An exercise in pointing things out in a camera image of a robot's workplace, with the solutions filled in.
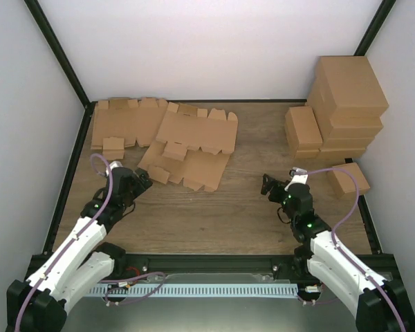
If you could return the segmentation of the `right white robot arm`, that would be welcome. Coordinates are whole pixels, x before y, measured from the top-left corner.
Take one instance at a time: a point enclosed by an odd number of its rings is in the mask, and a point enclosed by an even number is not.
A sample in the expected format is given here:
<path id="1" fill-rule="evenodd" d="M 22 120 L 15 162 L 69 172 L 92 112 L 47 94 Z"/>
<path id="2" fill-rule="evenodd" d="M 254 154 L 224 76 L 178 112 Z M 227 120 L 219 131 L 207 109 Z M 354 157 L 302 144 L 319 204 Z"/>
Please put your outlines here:
<path id="1" fill-rule="evenodd" d="M 358 331 L 415 331 L 415 317 L 404 284 L 388 280 L 355 256 L 313 207 L 307 178 L 310 172 L 293 168 L 289 181 L 267 174 L 261 194 L 279 204 L 300 246 L 293 269 L 298 277 L 315 277 L 346 306 Z"/>

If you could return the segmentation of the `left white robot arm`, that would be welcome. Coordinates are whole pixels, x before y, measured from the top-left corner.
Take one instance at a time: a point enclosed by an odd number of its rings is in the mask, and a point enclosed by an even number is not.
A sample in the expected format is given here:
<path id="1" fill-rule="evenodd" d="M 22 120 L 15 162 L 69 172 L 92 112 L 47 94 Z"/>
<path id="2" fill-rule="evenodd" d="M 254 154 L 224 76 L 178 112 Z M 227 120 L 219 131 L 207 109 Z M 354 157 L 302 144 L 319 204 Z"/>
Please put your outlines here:
<path id="1" fill-rule="evenodd" d="M 61 331 L 68 314 L 103 279 L 116 282 L 127 272 L 126 251 L 104 238 L 135 208 L 152 185 L 147 171 L 113 162 L 59 248 L 25 281 L 6 292 L 7 331 Z"/>

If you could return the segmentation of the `cardboard box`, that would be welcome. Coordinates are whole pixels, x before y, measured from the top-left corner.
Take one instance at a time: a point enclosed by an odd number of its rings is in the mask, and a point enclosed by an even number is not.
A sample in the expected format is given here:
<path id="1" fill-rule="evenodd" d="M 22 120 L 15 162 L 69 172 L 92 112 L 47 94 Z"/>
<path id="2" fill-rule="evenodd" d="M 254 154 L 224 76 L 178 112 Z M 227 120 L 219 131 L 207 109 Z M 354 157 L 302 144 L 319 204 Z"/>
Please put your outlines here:
<path id="1" fill-rule="evenodd" d="M 141 161 L 139 168 L 147 171 L 149 177 L 159 183 L 182 184 L 194 191 L 218 190 L 226 165 L 228 154 L 210 154 L 201 150 L 187 152 L 183 161 L 163 156 L 165 144 L 154 141 Z"/>

